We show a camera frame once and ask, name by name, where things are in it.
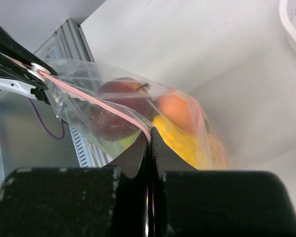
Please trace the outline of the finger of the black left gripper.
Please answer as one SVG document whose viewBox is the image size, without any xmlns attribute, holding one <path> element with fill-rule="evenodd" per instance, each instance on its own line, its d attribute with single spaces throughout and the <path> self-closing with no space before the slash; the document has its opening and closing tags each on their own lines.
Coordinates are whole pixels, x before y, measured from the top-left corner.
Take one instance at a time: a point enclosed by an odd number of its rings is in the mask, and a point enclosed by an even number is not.
<svg viewBox="0 0 296 237">
<path fill-rule="evenodd" d="M 46 84 L 31 74 L 27 68 L 21 67 L 0 54 L 0 79 L 16 79 L 18 81 L 47 90 Z"/>
<path fill-rule="evenodd" d="M 44 61 L 36 57 L 17 41 L 15 41 L 1 26 L 0 26 L 0 53 L 3 53 L 13 59 L 16 59 L 23 64 L 30 65 L 36 63 L 47 69 L 52 75 L 57 75 L 56 71 L 47 65 Z"/>
</svg>

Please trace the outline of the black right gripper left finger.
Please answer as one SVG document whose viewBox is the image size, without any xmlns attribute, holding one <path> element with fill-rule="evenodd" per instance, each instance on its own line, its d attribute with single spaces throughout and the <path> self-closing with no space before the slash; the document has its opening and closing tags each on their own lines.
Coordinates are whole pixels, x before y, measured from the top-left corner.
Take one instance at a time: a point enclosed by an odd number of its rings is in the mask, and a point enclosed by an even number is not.
<svg viewBox="0 0 296 237">
<path fill-rule="evenodd" d="M 144 237 L 148 142 L 101 168 L 19 168 L 0 189 L 0 237 Z"/>
</svg>

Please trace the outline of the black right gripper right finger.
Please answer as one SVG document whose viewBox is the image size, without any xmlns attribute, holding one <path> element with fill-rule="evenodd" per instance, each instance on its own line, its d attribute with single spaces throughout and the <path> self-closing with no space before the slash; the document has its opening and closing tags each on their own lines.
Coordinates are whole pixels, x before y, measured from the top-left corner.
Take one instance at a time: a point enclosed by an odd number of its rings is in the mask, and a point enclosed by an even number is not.
<svg viewBox="0 0 296 237">
<path fill-rule="evenodd" d="M 157 237 L 296 237 L 296 212 L 271 172 L 199 171 L 151 130 Z"/>
</svg>

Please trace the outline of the yellow lemon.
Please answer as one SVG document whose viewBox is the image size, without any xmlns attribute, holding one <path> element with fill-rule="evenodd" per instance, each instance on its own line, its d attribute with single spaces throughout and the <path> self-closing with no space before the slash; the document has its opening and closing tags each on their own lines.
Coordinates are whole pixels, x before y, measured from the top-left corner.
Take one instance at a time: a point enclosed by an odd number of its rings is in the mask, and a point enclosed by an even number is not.
<svg viewBox="0 0 296 237">
<path fill-rule="evenodd" d="M 185 133 L 161 115 L 152 123 L 164 142 L 188 164 L 198 170 L 212 167 L 208 139 L 203 134 Z"/>
</svg>

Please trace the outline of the orange peach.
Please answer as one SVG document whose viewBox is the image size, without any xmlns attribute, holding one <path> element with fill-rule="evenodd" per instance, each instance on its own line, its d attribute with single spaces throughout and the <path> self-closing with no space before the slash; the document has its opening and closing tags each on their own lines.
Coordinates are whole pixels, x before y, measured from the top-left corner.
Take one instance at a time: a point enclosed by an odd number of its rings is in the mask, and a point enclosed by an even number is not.
<svg viewBox="0 0 296 237">
<path fill-rule="evenodd" d="M 187 99 L 174 93 L 159 96 L 158 110 L 183 132 L 195 135 L 200 119 L 199 110 Z"/>
</svg>

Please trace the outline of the clear zip top bag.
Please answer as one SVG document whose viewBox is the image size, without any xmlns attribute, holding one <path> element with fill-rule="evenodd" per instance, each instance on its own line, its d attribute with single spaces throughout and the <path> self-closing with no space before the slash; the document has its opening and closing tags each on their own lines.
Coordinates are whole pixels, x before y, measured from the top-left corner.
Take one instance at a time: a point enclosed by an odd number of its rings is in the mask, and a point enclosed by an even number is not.
<svg viewBox="0 0 296 237">
<path fill-rule="evenodd" d="M 198 170 L 226 169 L 227 155 L 203 108 L 190 95 L 108 65 L 49 60 L 57 70 L 32 64 L 57 116 L 111 158 L 139 135 L 156 129 L 181 159 Z"/>
</svg>

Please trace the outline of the dark red apple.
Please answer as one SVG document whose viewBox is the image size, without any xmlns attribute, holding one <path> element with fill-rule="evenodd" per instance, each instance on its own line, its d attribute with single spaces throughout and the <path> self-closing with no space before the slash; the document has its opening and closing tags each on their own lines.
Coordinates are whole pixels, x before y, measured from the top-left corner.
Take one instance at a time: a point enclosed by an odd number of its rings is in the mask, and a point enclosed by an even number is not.
<svg viewBox="0 0 296 237">
<path fill-rule="evenodd" d="M 96 92 L 99 99 L 120 114 L 123 113 L 138 122 L 152 121 L 154 114 L 148 89 L 150 84 L 132 78 L 116 78 L 104 83 Z M 124 139 L 140 129 L 121 116 L 101 107 L 90 109 L 93 131 L 107 141 Z"/>
</svg>

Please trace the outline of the green apple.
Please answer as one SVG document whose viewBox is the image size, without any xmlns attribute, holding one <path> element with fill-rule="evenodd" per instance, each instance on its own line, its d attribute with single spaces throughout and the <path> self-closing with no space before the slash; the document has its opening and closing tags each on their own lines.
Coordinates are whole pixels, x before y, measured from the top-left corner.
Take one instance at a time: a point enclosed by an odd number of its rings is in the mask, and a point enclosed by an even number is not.
<svg viewBox="0 0 296 237">
<path fill-rule="evenodd" d="M 119 143 L 124 149 L 127 149 L 136 141 L 137 137 L 138 134 L 133 134 L 129 137 L 120 140 Z"/>
</svg>

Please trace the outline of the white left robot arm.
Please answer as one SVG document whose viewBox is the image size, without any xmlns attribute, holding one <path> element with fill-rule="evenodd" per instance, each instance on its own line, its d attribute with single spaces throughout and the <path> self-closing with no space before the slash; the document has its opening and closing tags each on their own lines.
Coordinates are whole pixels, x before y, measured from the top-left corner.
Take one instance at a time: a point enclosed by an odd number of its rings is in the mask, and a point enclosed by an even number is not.
<svg viewBox="0 0 296 237">
<path fill-rule="evenodd" d="M 45 74 L 56 71 L 15 41 L 0 26 L 0 90 L 14 92 L 49 104 Z"/>
</svg>

